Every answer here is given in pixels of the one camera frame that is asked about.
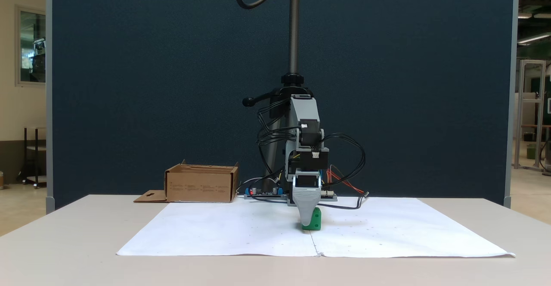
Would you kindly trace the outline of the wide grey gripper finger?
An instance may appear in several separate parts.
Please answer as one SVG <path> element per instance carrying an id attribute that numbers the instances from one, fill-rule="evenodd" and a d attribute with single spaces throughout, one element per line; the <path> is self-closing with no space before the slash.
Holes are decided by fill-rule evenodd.
<path id="1" fill-rule="evenodd" d="M 293 188 L 293 201 L 299 210 L 300 223 L 304 229 L 319 228 L 319 210 L 322 189 Z"/>

